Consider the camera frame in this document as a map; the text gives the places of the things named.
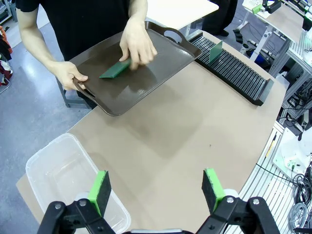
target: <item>table surface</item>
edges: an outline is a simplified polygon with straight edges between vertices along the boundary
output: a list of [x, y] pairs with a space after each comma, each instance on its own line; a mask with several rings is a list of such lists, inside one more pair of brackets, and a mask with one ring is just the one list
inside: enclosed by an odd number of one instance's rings
[[302, 32], [303, 18], [291, 8], [282, 4], [275, 12], [266, 19], [255, 14], [262, 21], [272, 25], [293, 42], [299, 43]]
[[[208, 39], [219, 42], [205, 33]], [[264, 78], [268, 73], [234, 48], [223, 48]], [[95, 108], [69, 132], [129, 211], [131, 229], [197, 231], [209, 215], [202, 173], [214, 168], [223, 187], [240, 191], [270, 136], [286, 89], [277, 81], [254, 106], [192, 62], [119, 117]], [[17, 188], [38, 221], [40, 209], [27, 176]]]
[[218, 8], [208, 0], [148, 0], [147, 18], [179, 30]]

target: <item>clear plastic bin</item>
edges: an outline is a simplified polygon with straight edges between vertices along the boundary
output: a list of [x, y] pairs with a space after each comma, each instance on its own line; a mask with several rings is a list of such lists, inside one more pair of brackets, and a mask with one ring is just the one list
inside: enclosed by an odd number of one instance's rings
[[[43, 212], [52, 201], [71, 204], [75, 198], [89, 192], [98, 168], [72, 134], [63, 134], [33, 155], [26, 163], [26, 174]], [[105, 220], [117, 233], [123, 233], [131, 218], [116, 194], [111, 192]], [[88, 233], [86, 229], [77, 233]]]

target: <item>white equipment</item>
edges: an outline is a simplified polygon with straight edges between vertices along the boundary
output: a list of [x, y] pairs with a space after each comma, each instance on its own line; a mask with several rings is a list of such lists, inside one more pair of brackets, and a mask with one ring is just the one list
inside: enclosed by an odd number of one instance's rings
[[304, 174], [311, 162], [312, 128], [295, 136], [285, 128], [280, 145], [273, 158], [275, 164], [287, 177]]

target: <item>person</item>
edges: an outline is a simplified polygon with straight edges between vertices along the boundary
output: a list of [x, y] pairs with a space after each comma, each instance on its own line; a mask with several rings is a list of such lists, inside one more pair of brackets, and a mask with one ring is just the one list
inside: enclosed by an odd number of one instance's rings
[[[47, 13], [65, 61], [56, 61], [37, 26], [39, 4]], [[26, 49], [53, 73], [65, 90], [76, 89], [73, 78], [86, 81], [70, 59], [123, 30], [122, 57], [131, 69], [148, 64], [157, 54], [144, 21], [147, 0], [16, 0], [19, 31]], [[82, 93], [78, 96], [94, 108]]]
[[219, 9], [204, 17], [202, 30], [215, 36], [227, 37], [229, 33], [224, 29], [232, 22], [237, 0], [211, 0]]

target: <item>black t-shirt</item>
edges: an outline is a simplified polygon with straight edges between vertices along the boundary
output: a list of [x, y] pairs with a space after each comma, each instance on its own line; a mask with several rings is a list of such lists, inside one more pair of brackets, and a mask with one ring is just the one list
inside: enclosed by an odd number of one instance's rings
[[129, 0], [16, 0], [23, 12], [34, 11], [39, 4], [66, 61], [121, 32], [129, 19]]

